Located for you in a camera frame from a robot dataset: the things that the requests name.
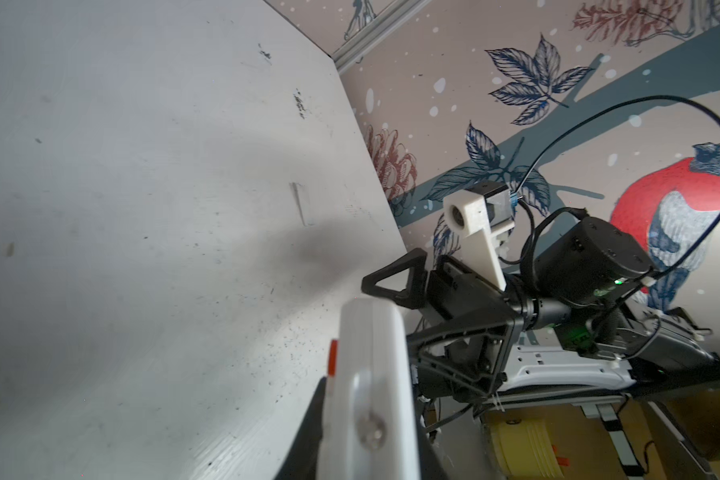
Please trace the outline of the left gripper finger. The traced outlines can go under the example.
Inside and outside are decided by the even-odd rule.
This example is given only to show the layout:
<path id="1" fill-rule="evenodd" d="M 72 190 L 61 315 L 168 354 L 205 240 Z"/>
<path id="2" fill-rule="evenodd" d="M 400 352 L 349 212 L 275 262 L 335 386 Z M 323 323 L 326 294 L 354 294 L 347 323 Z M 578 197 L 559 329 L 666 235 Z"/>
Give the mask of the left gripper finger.
<path id="1" fill-rule="evenodd" d="M 327 378 L 323 377 L 317 384 L 291 447 L 274 477 L 275 480 L 316 479 L 319 448 L 323 437 L 322 418 L 326 386 Z"/>

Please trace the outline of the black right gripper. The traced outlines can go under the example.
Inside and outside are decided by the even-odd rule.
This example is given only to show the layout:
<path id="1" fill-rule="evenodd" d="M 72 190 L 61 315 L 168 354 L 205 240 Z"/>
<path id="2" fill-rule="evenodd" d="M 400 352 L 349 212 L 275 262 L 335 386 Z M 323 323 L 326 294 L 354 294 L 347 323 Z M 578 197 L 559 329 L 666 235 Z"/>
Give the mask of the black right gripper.
<path id="1" fill-rule="evenodd" d="M 422 308 L 422 330 L 407 336 L 417 394 L 478 404 L 507 382 L 505 368 L 525 327 L 524 285 L 517 274 L 505 274 L 499 290 L 451 255 L 441 256 L 428 276 L 427 257 L 421 248 L 409 251 L 366 275 L 361 291 Z M 478 320 L 457 320 L 472 314 Z"/>

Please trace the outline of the white remote control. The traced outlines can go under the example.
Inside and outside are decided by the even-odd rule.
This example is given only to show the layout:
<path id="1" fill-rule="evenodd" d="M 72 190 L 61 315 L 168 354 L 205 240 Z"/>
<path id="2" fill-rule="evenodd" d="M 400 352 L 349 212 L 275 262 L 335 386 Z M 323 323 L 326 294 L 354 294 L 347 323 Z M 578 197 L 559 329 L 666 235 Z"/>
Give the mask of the white remote control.
<path id="1" fill-rule="evenodd" d="M 332 340 L 318 479 L 419 479 L 404 320 L 389 300 L 355 298 Z"/>

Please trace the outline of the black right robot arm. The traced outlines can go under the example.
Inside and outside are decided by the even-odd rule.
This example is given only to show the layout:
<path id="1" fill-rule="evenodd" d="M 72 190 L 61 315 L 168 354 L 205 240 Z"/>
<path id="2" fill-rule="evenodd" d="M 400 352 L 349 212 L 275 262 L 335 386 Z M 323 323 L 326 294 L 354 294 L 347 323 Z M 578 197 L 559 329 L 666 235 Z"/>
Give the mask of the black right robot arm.
<path id="1" fill-rule="evenodd" d="M 502 391 L 670 398 L 720 388 L 720 356 L 704 350 L 681 309 L 593 305 L 532 289 L 522 275 L 492 283 L 450 255 L 433 269 L 414 249 L 367 275 L 362 291 L 419 311 L 407 338 L 416 391 L 477 405 Z"/>

